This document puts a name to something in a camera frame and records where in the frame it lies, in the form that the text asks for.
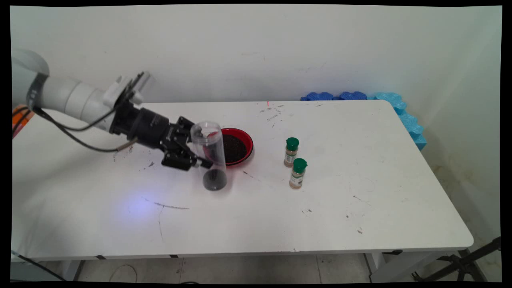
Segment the blue foam padding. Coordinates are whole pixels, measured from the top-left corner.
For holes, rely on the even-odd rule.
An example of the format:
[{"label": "blue foam padding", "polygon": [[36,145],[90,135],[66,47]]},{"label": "blue foam padding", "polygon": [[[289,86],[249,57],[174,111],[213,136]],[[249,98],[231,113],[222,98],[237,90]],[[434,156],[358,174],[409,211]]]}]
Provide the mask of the blue foam padding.
[{"label": "blue foam padding", "polygon": [[425,139],[425,137],[423,137],[423,135],[419,135],[418,138],[416,140],[414,140],[414,143],[416,144],[418,149],[421,151],[421,149],[423,149],[423,147],[425,147],[425,145],[426,145],[426,139]]},{"label": "blue foam padding", "polygon": [[386,100],[393,106],[398,118],[402,121],[403,125],[409,132],[409,135],[414,140],[414,143],[421,151],[426,145],[426,139],[423,137],[423,126],[418,124],[418,119],[406,111],[407,104],[402,101],[402,97],[396,93],[375,93],[368,97],[370,100],[380,99]]},{"label": "blue foam padding", "polygon": [[423,133],[423,126],[418,125],[418,119],[416,117],[409,115],[407,111],[404,111],[402,115],[398,115],[398,117],[402,120],[403,125],[406,127],[413,140],[416,140],[421,136]]},{"label": "blue foam padding", "polygon": [[407,104],[402,101],[402,96],[396,94],[396,93],[375,93],[373,96],[369,97],[369,99],[380,99],[380,100],[386,100],[387,102],[391,103],[391,106],[393,106],[393,109],[395,109],[396,114],[402,115],[402,113],[405,111]]},{"label": "blue foam padding", "polygon": [[359,91],[355,91],[354,93],[343,92],[339,95],[339,100],[366,100],[366,94],[361,93]]},{"label": "blue foam padding", "polygon": [[320,94],[311,92],[306,97],[301,97],[301,101],[318,101],[318,100],[332,100],[331,93],[322,92]]}]

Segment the floor tile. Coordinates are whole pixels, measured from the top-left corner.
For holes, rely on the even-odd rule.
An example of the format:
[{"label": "floor tile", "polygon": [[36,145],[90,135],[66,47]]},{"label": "floor tile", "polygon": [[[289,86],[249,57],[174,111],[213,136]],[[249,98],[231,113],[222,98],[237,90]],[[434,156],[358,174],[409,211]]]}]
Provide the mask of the floor tile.
[{"label": "floor tile", "polygon": [[178,283],[182,259],[119,259],[88,260],[83,264],[78,281],[108,282],[110,278],[125,282],[133,281],[133,273],[124,265],[135,270],[139,283]]},{"label": "floor tile", "polygon": [[201,284],[320,283],[315,255],[185,258],[181,282]]},{"label": "floor tile", "polygon": [[322,284],[370,282],[363,254],[319,254],[317,259]]}]

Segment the spice jar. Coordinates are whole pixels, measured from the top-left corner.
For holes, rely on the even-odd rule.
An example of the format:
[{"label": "spice jar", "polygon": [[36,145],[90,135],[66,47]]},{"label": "spice jar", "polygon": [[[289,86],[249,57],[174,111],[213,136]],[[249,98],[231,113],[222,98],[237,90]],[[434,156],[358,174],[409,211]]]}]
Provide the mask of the spice jar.
[{"label": "spice jar", "polygon": [[293,161],[297,155],[298,150],[298,139],[294,137],[290,137],[286,139],[285,146],[286,154],[285,154],[285,166],[290,168],[293,166]]},{"label": "spice jar", "polygon": [[293,161],[293,168],[290,176],[290,187],[293,189],[299,189],[302,187],[302,179],[304,178],[307,165],[308,163],[302,158],[297,158]]}]

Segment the table leg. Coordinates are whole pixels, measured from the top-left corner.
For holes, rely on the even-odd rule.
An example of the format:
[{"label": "table leg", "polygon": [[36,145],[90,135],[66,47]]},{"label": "table leg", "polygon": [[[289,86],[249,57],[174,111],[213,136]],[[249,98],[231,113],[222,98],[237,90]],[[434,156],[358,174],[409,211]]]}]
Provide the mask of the table leg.
[{"label": "table leg", "polygon": [[378,263],[378,265],[374,264],[376,266],[376,271],[372,270],[370,279],[374,283],[398,281],[406,275],[409,275],[410,273],[436,260],[442,254],[443,252],[402,252],[400,255],[394,257],[394,259],[385,264],[382,262],[370,261],[370,259],[368,259],[368,263]]},{"label": "table leg", "polygon": [[79,269],[81,268],[83,260],[65,260],[62,262],[62,277],[66,281],[76,281],[78,278]]}]

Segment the green cap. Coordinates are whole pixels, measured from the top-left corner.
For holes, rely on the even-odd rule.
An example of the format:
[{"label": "green cap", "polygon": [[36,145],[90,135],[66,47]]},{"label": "green cap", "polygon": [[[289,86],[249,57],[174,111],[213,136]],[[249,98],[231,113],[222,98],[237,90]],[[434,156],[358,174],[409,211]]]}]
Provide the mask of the green cap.
[{"label": "green cap", "polygon": [[308,166],[308,163],[302,159],[302,158],[297,158],[293,161],[293,170],[297,173],[302,173],[304,172],[304,169]]},{"label": "green cap", "polygon": [[297,138],[290,137],[290,138],[286,139],[286,148],[288,148],[288,150],[295,151],[295,150],[297,150],[297,147],[298,147],[298,139]]}]

